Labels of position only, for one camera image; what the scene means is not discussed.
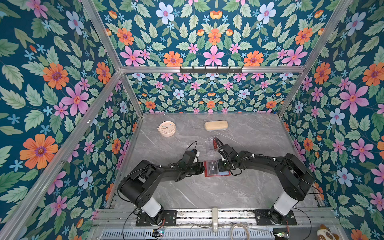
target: clock face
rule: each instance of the clock face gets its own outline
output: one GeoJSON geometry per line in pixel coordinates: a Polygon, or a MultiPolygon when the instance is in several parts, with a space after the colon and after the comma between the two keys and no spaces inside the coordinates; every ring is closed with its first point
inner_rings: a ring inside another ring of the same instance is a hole
{"type": "Polygon", "coordinates": [[[159,131],[161,133],[171,133],[175,130],[175,124],[173,122],[170,122],[170,121],[167,121],[167,122],[163,122],[160,127],[159,127],[159,131]]]}

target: brown and white stuffed animal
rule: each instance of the brown and white stuffed animal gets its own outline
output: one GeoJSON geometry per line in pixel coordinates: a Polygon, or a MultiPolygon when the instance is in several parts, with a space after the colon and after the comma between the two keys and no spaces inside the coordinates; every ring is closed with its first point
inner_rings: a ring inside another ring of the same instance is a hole
{"type": "Polygon", "coordinates": [[[318,240],[339,240],[339,236],[331,233],[329,228],[327,228],[324,224],[320,225],[320,229],[317,231],[317,237],[318,240]]]}

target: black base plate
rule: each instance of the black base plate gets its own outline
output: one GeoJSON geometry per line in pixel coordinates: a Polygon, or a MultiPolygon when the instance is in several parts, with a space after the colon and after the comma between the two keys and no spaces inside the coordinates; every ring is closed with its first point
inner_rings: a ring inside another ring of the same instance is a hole
{"type": "MultiPolygon", "coordinates": [[[[147,218],[147,214],[142,211],[137,215],[136,226],[137,227],[150,227],[155,226],[151,224],[151,220],[147,218]]],[[[176,226],[177,211],[176,210],[164,210],[163,218],[165,218],[164,226],[176,226]]]]}
{"type": "MultiPolygon", "coordinates": [[[[269,210],[268,209],[257,209],[257,210],[253,210],[253,212],[256,215],[257,225],[261,225],[261,226],[276,225],[275,223],[273,223],[271,221],[271,219],[265,217],[265,216],[269,215],[269,213],[268,213],[269,210]]],[[[286,215],[286,220],[288,221],[288,224],[290,226],[297,225],[297,222],[296,222],[296,219],[295,219],[295,215],[293,214],[292,210],[290,210],[288,212],[288,214],[286,215]]]]}

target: beige case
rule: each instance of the beige case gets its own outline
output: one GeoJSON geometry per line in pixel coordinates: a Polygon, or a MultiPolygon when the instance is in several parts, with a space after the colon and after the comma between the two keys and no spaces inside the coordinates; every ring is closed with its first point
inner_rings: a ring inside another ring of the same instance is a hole
{"type": "Polygon", "coordinates": [[[225,130],[228,128],[228,122],[225,120],[205,122],[204,128],[207,131],[225,130]]]}

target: pink clock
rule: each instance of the pink clock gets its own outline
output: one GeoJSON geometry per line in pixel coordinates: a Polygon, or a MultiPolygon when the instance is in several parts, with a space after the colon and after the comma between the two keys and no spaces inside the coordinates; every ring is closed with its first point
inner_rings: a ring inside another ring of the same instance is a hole
{"type": "Polygon", "coordinates": [[[170,137],[176,132],[176,125],[174,122],[165,121],[157,128],[163,137],[170,137]]]}

